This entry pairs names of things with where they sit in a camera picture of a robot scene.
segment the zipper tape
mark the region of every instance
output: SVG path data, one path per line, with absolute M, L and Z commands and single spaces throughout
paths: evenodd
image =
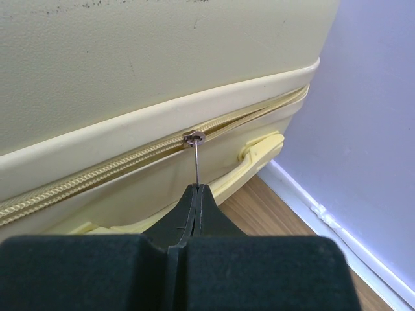
M 280 96 L 272 102 L 269 100 L 260 102 L 212 121 L 193 126 L 183 132 L 189 132 L 190 130 L 202 132 L 206 135 L 206 141 L 208 142 L 238 126 L 303 99 L 308 89 L 309 85 L 306 85 L 301 89 Z M 184 134 L 181 132 L 2 202 L 0 204 L 0 227 L 102 185 L 183 148 L 185 148 Z

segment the white baseboard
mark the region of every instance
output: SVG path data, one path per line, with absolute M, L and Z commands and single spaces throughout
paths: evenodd
M 334 240 L 343 251 L 349 266 L 392 309 L 413 310 L 411 305 L 415 306 L 414 291 L 336 223 L 324 206 L 314 200 L 274 160 L 258 175 L 316 234 Z

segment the metal rod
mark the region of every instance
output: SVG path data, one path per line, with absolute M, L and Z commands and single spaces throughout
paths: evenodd
M 200 176 L 199 176 L 199 154 L 197 150 L 197 145 L 199 141 L 195 139 L 195 164 L 196 164 L 196 186 L 200 186 Z

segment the wooden floor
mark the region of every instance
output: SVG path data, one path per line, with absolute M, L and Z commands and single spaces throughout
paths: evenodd
M 314 235 L 259 177 L 252 178 L 220 209 L 248 235 Z M 364 311 L 391 310 L 362 279 L 351 273 Z

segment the zipper slider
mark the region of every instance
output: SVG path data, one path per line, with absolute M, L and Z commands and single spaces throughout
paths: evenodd
M 190 146 L 195 148 L 195 166 L 196 166 L 196 186 L 199 189 L 200 176 L 199 176 L 199 155 L 197 146 L 203 144 L 206 140 L 206 135 L 199 131 L 193 131 L 184 135 L 184 146 Z

